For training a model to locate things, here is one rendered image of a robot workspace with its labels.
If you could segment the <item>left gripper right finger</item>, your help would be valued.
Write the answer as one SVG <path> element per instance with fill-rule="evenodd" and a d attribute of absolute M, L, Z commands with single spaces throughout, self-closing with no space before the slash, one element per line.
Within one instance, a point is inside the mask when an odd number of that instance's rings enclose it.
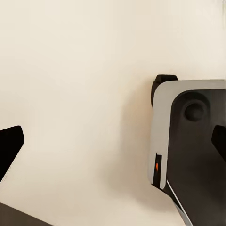
<path fill-rule="evenodd" d="M 226 127 L 216 125 L 212 133 L 211 141 L 226 163 Z"/>

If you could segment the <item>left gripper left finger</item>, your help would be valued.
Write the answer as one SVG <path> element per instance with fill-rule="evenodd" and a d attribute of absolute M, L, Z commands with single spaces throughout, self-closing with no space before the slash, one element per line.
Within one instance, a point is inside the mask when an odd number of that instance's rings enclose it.
<path fill-rule="evenodd" d="M 20 125 L 0 130 L 0 182 L 24 144 Z"/>

